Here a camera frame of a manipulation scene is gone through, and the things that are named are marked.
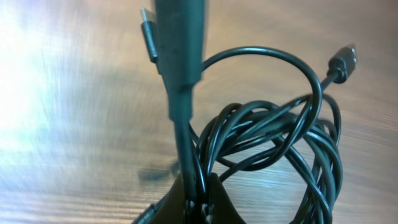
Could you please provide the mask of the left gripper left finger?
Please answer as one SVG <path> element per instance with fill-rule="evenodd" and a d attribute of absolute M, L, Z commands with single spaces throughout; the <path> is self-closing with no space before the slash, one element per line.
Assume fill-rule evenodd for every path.
<path fill-rule="evenodd" d="M 185 200 L 182 177 L 179 174 L 169 192 L 157 203 L 150 204 L 132 224 L 194 224 Z"/>

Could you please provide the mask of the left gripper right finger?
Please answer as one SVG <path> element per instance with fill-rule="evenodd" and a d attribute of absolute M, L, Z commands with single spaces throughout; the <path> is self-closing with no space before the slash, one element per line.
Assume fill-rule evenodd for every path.
<path fill-rule="evenodd" d="M 211 224 L 245 224 L 233 206 L 220 178 L 212 173 L 209 178 L 209 221 Z"/>

